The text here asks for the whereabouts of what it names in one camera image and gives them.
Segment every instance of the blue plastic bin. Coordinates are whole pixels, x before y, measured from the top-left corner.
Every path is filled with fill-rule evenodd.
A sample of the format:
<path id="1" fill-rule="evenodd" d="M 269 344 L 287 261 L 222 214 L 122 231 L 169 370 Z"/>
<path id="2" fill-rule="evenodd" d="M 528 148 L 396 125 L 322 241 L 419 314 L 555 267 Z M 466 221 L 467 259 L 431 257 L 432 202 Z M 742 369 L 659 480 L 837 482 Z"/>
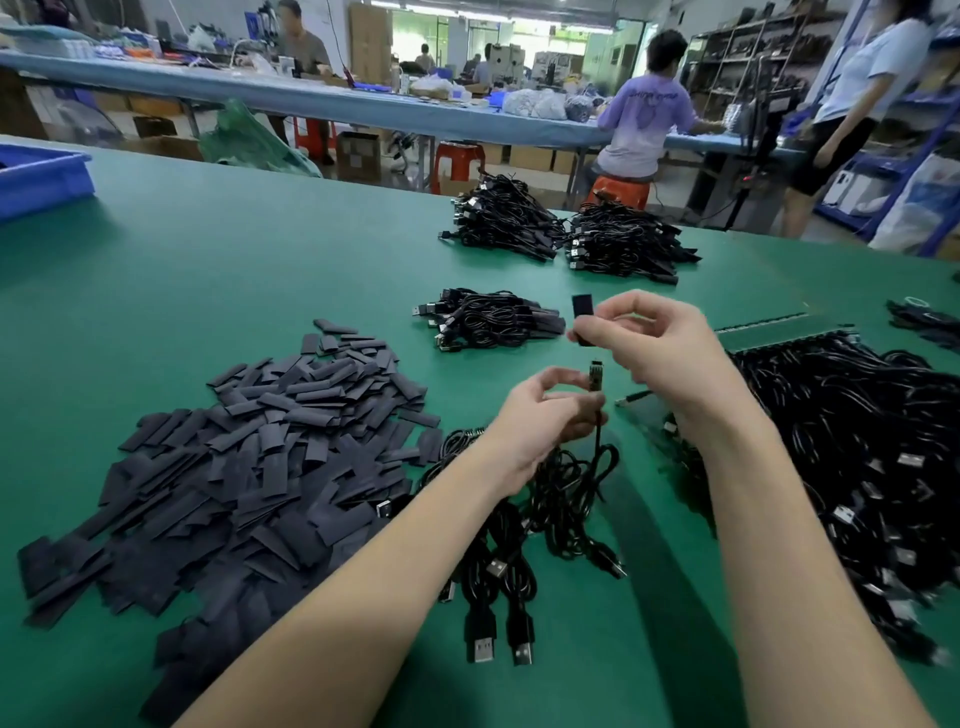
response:
<path id="1" fill-rule="evenodd" d="M 0 144 L 0 222 L 93 196 L 90 155 Z"/>

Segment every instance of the black shorts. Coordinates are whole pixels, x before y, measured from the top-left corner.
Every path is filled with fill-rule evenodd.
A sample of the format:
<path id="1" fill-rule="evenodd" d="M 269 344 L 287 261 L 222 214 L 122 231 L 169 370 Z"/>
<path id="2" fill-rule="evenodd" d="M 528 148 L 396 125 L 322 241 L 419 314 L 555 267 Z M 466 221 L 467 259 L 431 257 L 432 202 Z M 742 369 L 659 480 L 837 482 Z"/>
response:
<path id="1" fill-rule="evenodd" d="M 830 119 L 813 125 L 813 144 L 806 152 L 804 160 L 793 170 L 793 174 L 790 176 L 790 186 L 793 189 L 803 192 L 804 195 L 809 197 L 816 195 L 817 191 L 827 183 L 834 172 L 863 149 L 863 145 L 867 143 L 870 134 L 876 129 L 876 121 L 864 119 L 853 127 L 853 131 L 840 142 L 836 154 L 830 160 L 830 164 L 826 167 L 814 166 L 813 159 L 816 158 L 817 152 L 833 136 L 837 127 L 843 123 L 844 118 L 846 117 L 841 116 L 839 119 Z"/>

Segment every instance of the hand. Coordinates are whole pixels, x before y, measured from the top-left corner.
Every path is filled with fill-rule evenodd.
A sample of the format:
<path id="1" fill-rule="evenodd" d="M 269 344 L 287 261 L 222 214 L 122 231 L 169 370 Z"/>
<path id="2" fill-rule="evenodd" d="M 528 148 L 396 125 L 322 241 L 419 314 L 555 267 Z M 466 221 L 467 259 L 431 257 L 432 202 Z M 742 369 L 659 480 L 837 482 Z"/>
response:
<path id="1" fill-rule="evenodd" d="M 833 155 L 836 153 L 836 147 L 827 142 L 820 148 L 820 151 L 817 152 L 817 156 L 813 158 L 813 166 L 823 169 L 830 164 L 830 162 L 833 160 Z"/>
<path id="2" fill-rule="evenodd" d="M 537 465 L 559 443 L 587 437 L 607 414 L 601 411 L 603 392 L 550 392 L 558 384 L 572 384 L 587 390 L 583 372 L 549 367 L 510 390 L 500 413 L 476 445 L 488 448 L 511 474 L 507 485 L 513 496 L 529 480 Z"/>
<path id="3" fill-rule="evenodd" d="M 646 383 L 677 416 L 684 437 L 700 447 L 717 424 L 762 410 L 696 306 L 645 291 L 600 303 L 578 316 L 575 335 L 613 352 L 637 383 Z"/>

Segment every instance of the left hand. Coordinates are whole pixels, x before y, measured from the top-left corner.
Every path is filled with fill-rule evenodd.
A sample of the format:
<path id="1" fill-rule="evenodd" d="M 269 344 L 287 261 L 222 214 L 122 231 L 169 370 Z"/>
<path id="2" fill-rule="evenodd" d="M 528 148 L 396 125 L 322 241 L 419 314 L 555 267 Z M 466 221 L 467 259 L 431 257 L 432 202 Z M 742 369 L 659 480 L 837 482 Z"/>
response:
<path id="1" fill-rule="evenodd" d="M 548 367 L 514 387 L 477 445 L 489 447 L 500 465 L 516 477 L 509 478 L 505 495 L 515 495 L 530 479 L 537 465 L 559 443 L 587 437 L 607 414 L 601 411 L 603 392 L 550 392 L 558 384 L 583 390 L 589 379 L 583 372 Z"/>
<path id="2" fill-rule="evenodd" d="M 830 162 L 833 160 L 833 155 L 836 153 L 836 147 L 827 142 L 820 148 L 820 151 L 817 152 L 817 156 L 813 158 L 813 166 L 823 169 L 830 164 Z"/>

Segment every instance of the purple shirt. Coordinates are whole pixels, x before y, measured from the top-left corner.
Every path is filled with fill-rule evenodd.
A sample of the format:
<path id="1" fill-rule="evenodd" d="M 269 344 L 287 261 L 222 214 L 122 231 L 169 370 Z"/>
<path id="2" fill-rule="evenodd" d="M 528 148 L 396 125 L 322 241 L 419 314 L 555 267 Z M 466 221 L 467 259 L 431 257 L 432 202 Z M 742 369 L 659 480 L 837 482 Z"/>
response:
<path id="1" fill-rule="evenodd" d="M 631 79 L 597 119 L 601 129 L 614 129 L 597 164 L 615 177 L 650 177 L 657 172 L 667 133 L 674 126 L 689 132 L 697 121 L 690 94 L 676 80 L 654 73 Z"/>

